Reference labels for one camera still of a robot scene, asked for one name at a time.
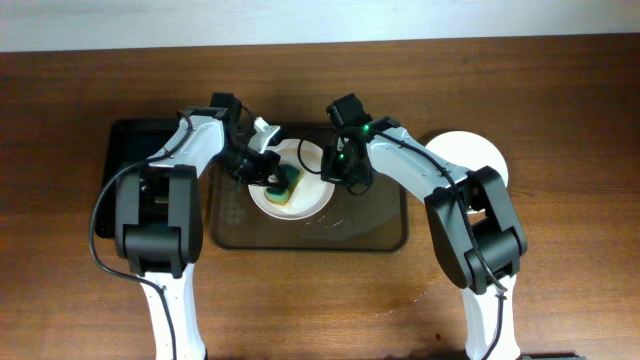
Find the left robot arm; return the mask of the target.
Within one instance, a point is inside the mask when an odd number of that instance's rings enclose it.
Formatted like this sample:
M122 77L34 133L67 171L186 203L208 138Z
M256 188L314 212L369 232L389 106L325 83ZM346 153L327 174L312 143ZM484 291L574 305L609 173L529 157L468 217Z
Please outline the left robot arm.
M205 359L195 306L194 273L203 244L199 178L213 162L239 182L288 185L280 157L268 145L277 125L253 117L239 129L245 106L216 93L207 107L178 113L178 127L153 155L121 170L115 185L115 241L149 307L158 359Z

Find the light blue plate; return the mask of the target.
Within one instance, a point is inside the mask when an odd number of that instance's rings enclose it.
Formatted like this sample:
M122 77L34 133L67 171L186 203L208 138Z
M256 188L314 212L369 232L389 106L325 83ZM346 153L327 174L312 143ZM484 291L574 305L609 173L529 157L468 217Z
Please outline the light blue plate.
M496 170L504 185L508 185L506 160L499 149L488 139L467 131L448 131L429 140L425 148L440 158L439 162L450 176L459 183L469 171L477 171L485 166Z

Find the green yellow sponge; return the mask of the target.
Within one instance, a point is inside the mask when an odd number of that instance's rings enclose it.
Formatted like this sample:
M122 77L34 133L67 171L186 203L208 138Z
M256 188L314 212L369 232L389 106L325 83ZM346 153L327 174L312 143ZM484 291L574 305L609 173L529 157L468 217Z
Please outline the green yellow sponge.
M302 178L303 172L294 165L284 164L279 166L276 175L278 185L267 188L264 191L264 195L272 204L284 206L289 202L296 186Z

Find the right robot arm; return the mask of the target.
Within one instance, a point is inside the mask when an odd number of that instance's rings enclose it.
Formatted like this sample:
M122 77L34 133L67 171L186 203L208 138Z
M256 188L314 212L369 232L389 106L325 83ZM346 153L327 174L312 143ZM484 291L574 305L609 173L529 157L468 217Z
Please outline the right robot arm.
M373 119L355 94L333 101L326 112L337 142L323 152L322 180L368 188L382 174L420 200L436 259L461 290L467 357L520 358L513 292L528 244L499 172L443 159L397 120Z

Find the white plate top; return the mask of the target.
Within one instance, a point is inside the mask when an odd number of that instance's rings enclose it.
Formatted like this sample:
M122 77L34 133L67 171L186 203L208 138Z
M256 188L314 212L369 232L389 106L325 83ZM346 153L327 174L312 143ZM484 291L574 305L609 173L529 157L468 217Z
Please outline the white plate top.
M322 210L330 201L335 186L321 180L319 174L308 172L299 162L299 139L284 139L267 149L278 153L281 162L293 165L301 171L301 179L285 205L276 205L265 197L265 189L250 185L249 194L255 205L265 214L280 220L302 220Z

